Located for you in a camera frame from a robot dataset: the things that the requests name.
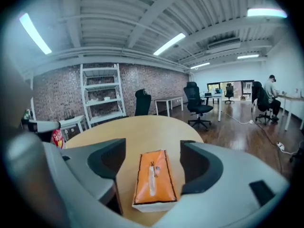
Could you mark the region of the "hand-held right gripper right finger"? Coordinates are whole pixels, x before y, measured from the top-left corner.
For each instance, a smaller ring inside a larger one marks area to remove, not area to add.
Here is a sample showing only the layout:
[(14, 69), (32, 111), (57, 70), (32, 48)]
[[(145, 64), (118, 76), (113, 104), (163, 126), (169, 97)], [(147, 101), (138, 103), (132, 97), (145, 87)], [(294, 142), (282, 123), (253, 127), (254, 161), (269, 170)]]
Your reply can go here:
[(289, 188), (279, 172), (243, 151), (183, 140), (180, 155), (180, 200), (157, 228), (254, 228)]

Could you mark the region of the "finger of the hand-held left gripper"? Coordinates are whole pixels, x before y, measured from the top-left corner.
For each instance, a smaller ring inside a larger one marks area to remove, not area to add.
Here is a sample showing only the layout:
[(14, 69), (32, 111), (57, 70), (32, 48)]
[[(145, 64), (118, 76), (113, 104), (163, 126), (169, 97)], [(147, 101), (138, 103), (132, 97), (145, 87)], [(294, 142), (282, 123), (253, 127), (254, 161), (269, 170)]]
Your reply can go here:
[(61, 128), (60, 122), (52, 122), (52, 121), (28, 121), (28, 129), (30, 132), (34, 133), (47, 133), (53, 132), (54, 130), (58, 130)]

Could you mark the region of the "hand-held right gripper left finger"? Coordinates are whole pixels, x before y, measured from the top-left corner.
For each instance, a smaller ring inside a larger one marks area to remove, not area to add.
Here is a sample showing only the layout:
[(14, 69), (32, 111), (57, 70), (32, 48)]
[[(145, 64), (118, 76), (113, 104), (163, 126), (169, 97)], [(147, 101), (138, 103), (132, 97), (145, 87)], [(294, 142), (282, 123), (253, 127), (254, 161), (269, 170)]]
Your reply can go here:
[(61, 155), (91, 196), (118, 215), (123, 214), (116, 176), (126, 156), (125, 138), (64, 149)]

